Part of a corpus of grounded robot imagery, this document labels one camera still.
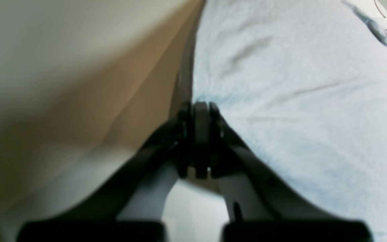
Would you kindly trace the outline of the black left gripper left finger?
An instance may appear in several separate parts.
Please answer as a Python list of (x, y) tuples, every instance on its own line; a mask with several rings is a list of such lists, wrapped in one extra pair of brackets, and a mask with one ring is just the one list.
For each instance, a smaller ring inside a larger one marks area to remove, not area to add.
[(53, 218), (28, 222), (19, 242), (167, 242), (161, 216), (179, 179), (191, 104), (161, 125), (135, 155), (80, 204)]

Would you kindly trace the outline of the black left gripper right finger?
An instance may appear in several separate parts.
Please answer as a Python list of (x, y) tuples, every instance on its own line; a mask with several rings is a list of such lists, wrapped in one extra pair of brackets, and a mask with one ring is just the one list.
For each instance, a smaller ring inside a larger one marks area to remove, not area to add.
[(215, 103), (193, 106), (196, 178), (216, 179), (229, 224), (224, 242), (370, 242), (366, 225), (318, 208), (261, 161)]

